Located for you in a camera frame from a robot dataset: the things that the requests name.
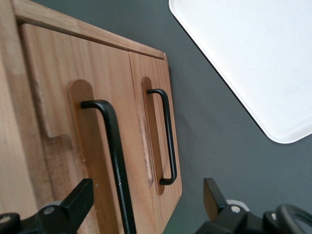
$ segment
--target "white object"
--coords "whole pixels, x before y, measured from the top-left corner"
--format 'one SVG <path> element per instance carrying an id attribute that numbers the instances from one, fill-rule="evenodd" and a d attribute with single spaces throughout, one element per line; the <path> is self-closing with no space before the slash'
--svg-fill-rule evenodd
<path id="1" fill-rule="evenodd" d="M 312 1 L 169 5 L 270 139 L 292 143 L 312 133 Z"/>
<path id="2" fill-rule="evenodd" d="M 248 206 L 242 201 L 237 201 L 237 200 L 226 200 L 226 201 L 229 205 L 240 206 L 240 207 L 244 208 L 245 211 L 250 211 Z"/>

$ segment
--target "wooden cabinet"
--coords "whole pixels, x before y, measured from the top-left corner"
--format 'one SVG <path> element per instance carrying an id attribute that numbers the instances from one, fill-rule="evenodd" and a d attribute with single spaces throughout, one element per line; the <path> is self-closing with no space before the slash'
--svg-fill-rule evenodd
<path id="1" fill-rule="evenodd" d="M 103 118 L 78 101 L 103 99 L 116 112 L 137 233 L 162 233 L 182 192 L 163 52 L 27 0 L 0 2 L 0 29 L 0 213 L 26 218 L 90 177 L 95 205 L 81 232 L 123 233 Z M 159 184 L 171 176 L 164 113 L 146 88 L 169 97 L 172 185 Z"/>

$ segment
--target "drawer handle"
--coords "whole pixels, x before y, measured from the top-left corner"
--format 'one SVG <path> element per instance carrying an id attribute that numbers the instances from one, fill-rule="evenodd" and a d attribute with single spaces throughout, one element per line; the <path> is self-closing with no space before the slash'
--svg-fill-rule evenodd
<path id="1" fill-rule="evenodd" d="M 164 111 L 165 118 L 165 127 L 166 127 L 166 136 L 167 136 L 167 144 L 169 151 L 169 162 L 171 169 L 171 178 L 162 178 L 159 182 L 160 185 L 171 185 L 176 180 L 177 171 L 176 171 L 176 155 L 175 155 L 175 147 L 174 147 L 174 138 L 172 134 L 171 127 L 171 117 L 170 117 L 170 108 L 169 108 L 169 100 L 168 95 L 162 89 L 149 89 L 147 90 L 148 94 L 159 94 L 162 100 L 162 107 Z"/>
<path id="2" fill-rule="evenodd" d="M 114 108 L 109 102 L 104 100 L 83 101 L 80 103 L 80 106 L 82 109 L 96 108 L 103 115 L 114 170 L 123 228 L 126 234 L 136 234 L 136 224 L 131 204 L 119 127 Z"/>

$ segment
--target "wood grain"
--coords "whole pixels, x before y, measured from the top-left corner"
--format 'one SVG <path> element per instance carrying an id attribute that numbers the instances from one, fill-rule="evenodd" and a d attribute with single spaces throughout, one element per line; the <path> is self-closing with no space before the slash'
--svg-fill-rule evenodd
<path id="1" fill-rule="evenodd" d="M 72 188 L 77 184 L 75 180 L 84 175 L 82 172 L 88 171 L 81 161 L 80 155 L 83 151 L 80 149 L 81 143 L 77 140 L 76 125 L 67 94 L 68 85 L 72 81 L 83 79 L 92 85 L 95 99 L 104 99 L 115 109 L 137 233 L 157 233 L 143 145 L 138 137 L 141 132 L 129 53 L 29 24 L 21 25 L 21 33 L 31 72 L 30 82 L 35 90 L 34 98 L 44 131 L 49 137 L 68 135 L 72 143 L 72 157 L 69 157 L 66 163 L 73 176 L 70 176 L 70 183 L 63 183 L 59 179 L 61 186 L 64 189 Z M 123 233 L 105 125 L 99 113 L 97 117 L 118 229 L 119 233 Z M 46 151 L 57 149 L 57 145 L 47 147 L 49 149 Z"/>
<path id="2" fill-rule="evenodd" d="M 151 79 L 148 77 L 142 78 L 142 96 L 144 99 L 144 108 L 145 108 L 145 117 L 147 119 L 147 132 L 150 136 L 149 144 L 152 147 L 150 158 L 152 158 L 155 178 L 156 178 L 156 188 L 158 195 L 162 195 L 165 190 L 164 185 L 160 185 L 159 182 L 162 178 L 164 178 L 164 173 L 162 171 L 162 163 L 161 163 L 161 153 L 159 147 L 159 139 L 158 139 L 158 130 L 157 130 L 157 122 L 155 115 L 155 107 L 154 107 L 154 98 L 153 95 L 147 94 L 147 90 L 152 89 Z"/>
<path id="3" fill-rule="evenodd" d="M 17 212 L 25 218 L 37 212 L 36 197 L 0 55 L 0 214 Z"/>
<path id="4" fill-rule="evenodd" d="M 18 28 L 10 0 L 0 1 L 0 30 L 0 53 L 4 58 L 2 69 L 6 73 L 11 104 L 22 142 L 23 151 L 20 157 L 26 160 L 37 207 L 39 208 L 47 202 L 53 201 L 54 197 L 47 173 Z M 14 164 L 11 164 L 10 167 L 12 171 L 15 170 Z M 23 206 L 20 206 L 15 211 L 20 211 L 22 214 L 21 218 L 26 218 L 30 215 L 30 213 L 23 210 Z"/>
<path id="5" fill-rule="evenodd" d="M 164 59 L 160 50 L 126 39 L 28 0 L 12 0 L 19 22 L 66 33 L 115 48 Z"/>
<path id="6" fill-rule="evenodd" d="M 80 159 L 86 168 L 86 177 L 93 179 L 95 211 L 100 233 L 118 233 L 117 215 L 109 174 L 105 162 L 101 133 L 95 109 L 81 109 L 82 101 L 94 100 L 92 86 L 85 80 L 73 81 L 68 88 L 75 122 Z"/>
<path id="7" fill-rule="evenodd" d="M 157 230 L 157 233 L 162 233 L 182 194 L 181 175 L 179 169 L 178 149 L 176 140 L 176 128 L 173 114 L 174 112 L 173 112 L 173 102 L 171 95 L 168 63 L 167 60 L 151 58 L 148 56 L 131 52 L 130 52 L 130 60 L 136 93 L 136 103 L 139 115 L 146 115 L 146 109 L 144 105 L 144 94 L 142 92 L 142 84 L 141 84 L 142 79 L 144 77 L 148 77 L 151 80 L 153 89 L 156 88 L 163 89 L 167 93 L 169 98 L 172 130 L 175 144 L 176 165 L 178 172 L 177 179 L 172 185 L 165 186 L 164 193 L 162 195 L 157 194 L 156 185 L 151 187 L 153 205 L 155 210 L 157 210 L 157 213 L 155 214 L 157 227 L 159 228 Z M 155 115 L 157 122 L 157 132 L 159 138 L 162 170 L 164 177 L 170 177 L 171 174 L 168 155 L 169 153 L 167 146 L 164 115 L 162 109 L 162 101 L 160 97 L 158 96 L 154 97 L 154 105 L 155 105 Z"/>

